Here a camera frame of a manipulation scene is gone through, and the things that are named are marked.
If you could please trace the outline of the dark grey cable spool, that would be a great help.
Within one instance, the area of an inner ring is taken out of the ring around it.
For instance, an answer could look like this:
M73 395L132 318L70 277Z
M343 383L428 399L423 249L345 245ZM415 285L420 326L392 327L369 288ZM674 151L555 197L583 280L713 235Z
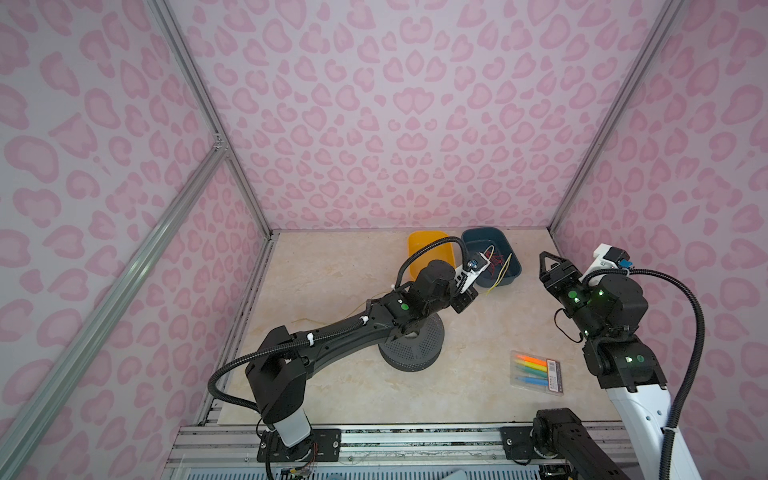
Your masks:
M378 345L384 361L402 372L419 372L439 358L445 340L445 326L438 314L429 316L418 332Z

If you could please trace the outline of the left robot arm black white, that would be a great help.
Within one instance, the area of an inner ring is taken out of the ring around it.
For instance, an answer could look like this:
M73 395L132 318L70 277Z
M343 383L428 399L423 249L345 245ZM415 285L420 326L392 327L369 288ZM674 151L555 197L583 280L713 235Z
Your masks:
M471 253L459 266L434 259L415 279L405 282L410 266L398 270L392 290L369 299L362 311L315 330L290 333L284 327L269 332L245 375L256 411L271 435L293 449L306 443L312 427L304 412L306 385L314 374L364 348L398 340L419 330L428 317L448 307L460 313L477 297L474 283L488 260Z

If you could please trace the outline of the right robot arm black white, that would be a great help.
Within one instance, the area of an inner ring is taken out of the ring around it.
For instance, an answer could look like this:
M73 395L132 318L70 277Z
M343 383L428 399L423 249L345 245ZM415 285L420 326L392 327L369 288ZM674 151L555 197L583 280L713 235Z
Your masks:
M694 344L675 394L668 390L657 356L636 334L649 308L635 280L638 276L673 285L687 298L694 313ZM607 244L595 250L586 272L563 257L541 252L539 279L578 327L587 369L619 413L644 477L699 478L678 429L705 343L705 318L693 291L671 275L634 267L626 251Z

